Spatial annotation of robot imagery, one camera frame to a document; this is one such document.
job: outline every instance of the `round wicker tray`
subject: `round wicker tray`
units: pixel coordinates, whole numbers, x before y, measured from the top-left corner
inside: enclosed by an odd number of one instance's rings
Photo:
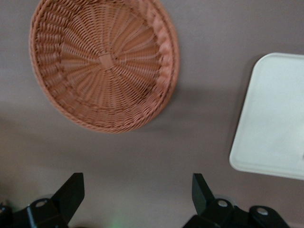
[[[29,42],[49,100],[92,130],[143,126],[176,85],[177,36],[158,0],[42,0]]]

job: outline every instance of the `gray table surface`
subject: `gray table surface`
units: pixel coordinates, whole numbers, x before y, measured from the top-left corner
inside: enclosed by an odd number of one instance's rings
[[[267,205],[304,227],[304,181],[234,170],[228,156],[254,63],[304,54],[303,0],[161,0],[180,42],[168,107],[139,130],[95,133],[46,99],[28,54],[38,0],[0,0],[0,197],[22,208],[85,175],[72,226],[181,228],[195,213],[191,176],[242,209]]]

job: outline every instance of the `wicker basket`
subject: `wicker basket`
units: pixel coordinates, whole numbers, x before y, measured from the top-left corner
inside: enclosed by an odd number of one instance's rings
[[[92,130],[143,126],[176,85],[177,36],[158,0],[42,0],[29,41],[47,97]]]

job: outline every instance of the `basket center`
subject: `basket center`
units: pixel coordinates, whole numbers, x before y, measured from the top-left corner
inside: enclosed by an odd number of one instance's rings
[[[102,67],[105,70],[108,70],[108,69],[114,67],[114,62],[113,62],[111,54],[103,54],[103,55],[99,56],[98,58],[99,58],[99,61],[102,65]]]

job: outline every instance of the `white plastic tray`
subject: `white plastic tray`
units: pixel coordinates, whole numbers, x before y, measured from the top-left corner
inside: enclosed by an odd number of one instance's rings
[[[236,170],[304,180],[304,56],[255,65],[233,142]]]

